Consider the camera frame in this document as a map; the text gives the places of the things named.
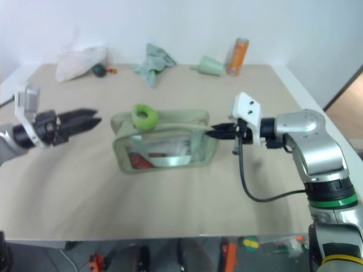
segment orange can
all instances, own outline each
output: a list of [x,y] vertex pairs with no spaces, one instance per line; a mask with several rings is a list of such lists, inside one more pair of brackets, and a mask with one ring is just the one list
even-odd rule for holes
[[238,38],[234,45],[231,61],[228,65],[227,73],[232,76],[239,75],[244,56],[250,42],[247,39]]

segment green donut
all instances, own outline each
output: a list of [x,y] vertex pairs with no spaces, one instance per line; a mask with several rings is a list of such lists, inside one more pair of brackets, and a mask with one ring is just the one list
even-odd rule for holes
[[151,130],[156,127],[159,120],[157,112],[145,104],[136,104],[132,108],[131,118],[138,130]]

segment beige table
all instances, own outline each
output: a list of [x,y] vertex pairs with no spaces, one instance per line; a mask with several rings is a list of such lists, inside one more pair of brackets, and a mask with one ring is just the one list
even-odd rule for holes
[[[41,87],[40,109],[56,112],[94,108],[103,121],[92,131],[0,168],[0,229],[8,239],[93,240],[198,235],[259,235],[307,232],[311,223],[304,194],[268,204],[243,192],[233,141],[223,141],[212,163],[200,168],[126,175],[111,143],[109,120],[135,103],[156,109],[205,109],[210,123],[228,122],[231,101],[244,91],[261,103],[265,116],[298,109],[273,69],[247,65],[242,76],[214,77],[186,66],[167,69],[155,89],[127,66],[99,79],[89,74],[55,82],[54,65],[30,81]],[[17,123],[13,105],[1,123]],[[244,148],[248,187],[257,197],[302,189],[292,157],[283,150]]]

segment white wall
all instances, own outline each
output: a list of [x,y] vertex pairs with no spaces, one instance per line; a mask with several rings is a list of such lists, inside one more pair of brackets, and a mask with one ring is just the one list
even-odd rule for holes
[[[1,0],[1,50],[2,56],[17,58],[20,63],[43,63],[56,62],[64,50],[105,45],[110,48],[113,62],[140,63],[145,44],[153,42],[179,63],[197,63],[203,54],[223,61],[234,40],[242,36],[251,41],[245,63],[288,63],[323,105],[331,95],[325,89],[323,93],[318,91],[322,83],[315,77],[324,72],[322,80],[328,85],[326,75],[331,74],[332,58],[337,54],[342,59],[357,58],[358,46],[342,52],[331,44],[338,35],[347,44],[356,42],[353,34],[345,33],[357,32],[356,25],[362,22],[356,16],[361,2]],[[355,12],[353,22],[351,11]],[[328,22],[338,25],[339,32],[319,36]],[[311,35],[319,38],[314,39],[314,44],[306,43]],[[321,48],[329,48],[322,62],[307,67],[309,56],[320,57]],[[11,67],[11,61],[1,59],[2,70]],[[331,83],[334,88],[329,90],[338,89],[335,85],[345,77]]]

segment floor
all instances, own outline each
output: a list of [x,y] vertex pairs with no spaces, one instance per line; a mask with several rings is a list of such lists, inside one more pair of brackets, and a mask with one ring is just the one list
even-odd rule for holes
[[[229,237],[230,241],[237,241],[236,237]],[[220,257],[219,237],[196,238],[210,258],[213,271],[217,271]],[[149,239],[149,240],[118,240],[118,241],[94,241],[82,242],[75,248],[64,251],[76,264],[81,272],[90,271],[87,260],[92,253],[99,253],[107,256],[111,252],[118,255],[130,248],[130,245],[147,245],[150,249],[150,271],[172,272],[180,271],[176,258],[177,239]],[[276,247],[271,248],[271,243],[263,244],[256,252],[249,252],[243,246],[238,246],[238,264],[235,271],[308,271],[309,262],[307,252],[303,252],[297,258],[290,258],[287,253],[276,253]],[[14,266],[12,272],[73,272],[75,271],[70,262],[61,254],[59,249],[47,249],[26,245],[11,245],[14,254]]]
[[363,151],[363,73],[327,109],[326,114],[352,146]]

